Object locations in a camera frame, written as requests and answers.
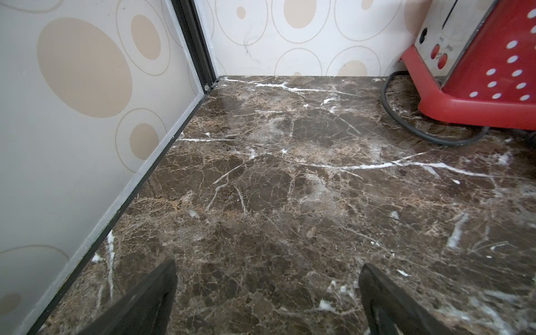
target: red button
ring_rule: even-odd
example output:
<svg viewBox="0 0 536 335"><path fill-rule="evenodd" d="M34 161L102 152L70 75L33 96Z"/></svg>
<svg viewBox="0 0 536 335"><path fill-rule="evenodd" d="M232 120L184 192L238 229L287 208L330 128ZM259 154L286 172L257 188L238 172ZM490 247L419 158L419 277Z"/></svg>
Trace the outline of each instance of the red button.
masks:
<svg viewBox="0 0 536 335"><path fill-rule="evenodd" d="M441 57L439 57L439 62L437 62L437 67L440 69L444 68L447 58L446 54L441 55Z"/></svg>
<svg viewBox="0 0 536 335"><path fill-rule="evenodd" d="M430 53L430 57L434 59L438 53L439 53L439 44L436 44L436 46L432 49L432 52Z"/></svg>

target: white polka dot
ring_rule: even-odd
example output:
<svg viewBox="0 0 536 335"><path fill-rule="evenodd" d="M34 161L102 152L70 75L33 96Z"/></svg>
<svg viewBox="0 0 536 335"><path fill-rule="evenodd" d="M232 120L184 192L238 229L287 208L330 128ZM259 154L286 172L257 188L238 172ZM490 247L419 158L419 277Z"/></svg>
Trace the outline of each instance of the white polka dot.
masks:
<svg viewBox="0 0 536 335"><path fill-rule="evenodd" d="M517 41L511 41L510 43L506 44L507 49L511 49L517 45Z"/></svg>

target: toaster control panel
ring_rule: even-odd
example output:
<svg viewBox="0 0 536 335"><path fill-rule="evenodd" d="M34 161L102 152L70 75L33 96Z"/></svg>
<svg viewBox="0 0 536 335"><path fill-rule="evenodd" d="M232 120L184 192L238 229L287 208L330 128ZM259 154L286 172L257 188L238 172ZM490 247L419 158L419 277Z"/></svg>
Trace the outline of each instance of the toaster control panel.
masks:
<svg viewBox="0 0 536 335"><path fill-rule="evenodd" d="M496 0L433 0L415 47L431 74L446 81Z"/></svg>

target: beige oval pattern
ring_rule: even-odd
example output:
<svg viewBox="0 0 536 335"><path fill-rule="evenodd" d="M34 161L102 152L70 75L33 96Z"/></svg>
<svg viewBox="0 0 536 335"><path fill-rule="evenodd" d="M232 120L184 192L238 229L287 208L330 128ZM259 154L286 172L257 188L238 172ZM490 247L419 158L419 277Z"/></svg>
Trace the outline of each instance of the beige oval pattern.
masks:
<svg viewBox="0 0 536 335"><path fill-rule="evenodd" d="M157 131L147 123L140 123L130 133L130 148L132 153L146 160L157 148L159 143Z"/></svg>
<svg viewBox="0 0 536 335"><path fill-rule="evenodd" d="M243 20L245 19L245 9L244 7L240 6L236 9L236 16L238 16L239 19Z"/></svg>
<svg viewBox="0 0 536 335"><path fill-rule="evenodd" d="M277 33L292 44L314 39L330 17L331 0L272 0L270 9Z"/></svg>
<svg viewBox="0 0 536 335"><path fill-rule="evenodd" d="M43 3L47 3L49 2L50 4L48 6L45 6L44 8L24 8L25 6L22 5L20 3L20 1L18 0L12 0L12 1L7 1L7 0L2 0L0 1L0 5L1 6L6 6L7 8L9 9L13 9L13 10L16 10L16 11L19 11L19 12L24 12L24 13L31 13L31 14L43 14L43 13L48 13L48 12L51 12L53 10L55 10L56 8L58 8L59 6L61 6L61 4L63 3L63 0L52 0L52 1L35 1L34 3L38 3L39 5L42 5Z"/></svg>
<svg viewBox="0 0 536 335"><path fill-rule="evenodd" d="M153 38L158 37L161 49L157 58L147 58L139 49L136 37L132 34L132 21L139 15L145 16L154 27L155 32L151 35ZM147 0L119 0L115 10L115 26L126 56L140 71L155 77L167 71L171 60L168 28L150 2Z"/></svg>
<svg viewBox="0 0 536 335"><path fill-rule="evenodd" d="M426 14L432 0L407 0L404 7L404 22L406 29L413 35L417 35L425 21Z"/></svg>
<svg viewBox="0 0 536 335"><path fill-rule="evenodd" d="M19 306L23 297L20 293L9 293L0 298L0 315L7 315Z"/></svg>
<svg viewBox="0 0 536 335"><path fill-rule="evenodd" d="M155 60L160 56L160 37L154 24L144 15L136 15L130 24L132 39L139 52L147 59Z"/></svg>
<svg viewBox="0 0 536 335"><path fill-rule="evenodd" d="M372 7L373 2L374 0L361 0L361 9L362 10L370 9Z"/></svg>
<svg viewBox="0 0 536 335"><path fill-rule="evenodd" d="M285 0L283 13L291 27L305 28L315 17L316 0Z"/></svg>
<svg viewBox="0 0 536 335"><path fill-rule="evenodd" d="M327 66L326 76L359 76L359 73L365 71L367 76L379 76L381 67L379 57L374 50L365 46L353 46L342 50L331 60Z"/></svg>
<svg viewBox="0 0 536 335"><path fill-rule="evenodd" d="M91 117L119 114L132 96L132 75L119 47L89 22L58 18L37 42L39 68L50 89Z"/></svg>
<svg viewBox="0 0 536 335"><path fill-rule="evenodd" d="M126 112L115 130L115 150L119 161L135 173L166 134L166 125L152 110L134 108Z"/></svg>
<svg viewBox="0 0 536 335"><path fill-rule="evenodd" d="M337 72L338 77L364 77L366 75L367 67L362 61L357 60L346 62Z"/></svg>

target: red polka dot base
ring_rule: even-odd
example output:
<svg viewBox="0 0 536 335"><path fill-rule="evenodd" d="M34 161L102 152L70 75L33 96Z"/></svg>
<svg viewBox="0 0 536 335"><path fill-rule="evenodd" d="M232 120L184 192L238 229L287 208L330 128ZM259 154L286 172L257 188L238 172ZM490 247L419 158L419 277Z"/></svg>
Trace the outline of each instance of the red polka dot base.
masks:
<svg viewBox="0 0 536 335"><path fill-rule="evenodd" d="M499 1L443 91L461 99L536 106L536 0Z"/></svg>

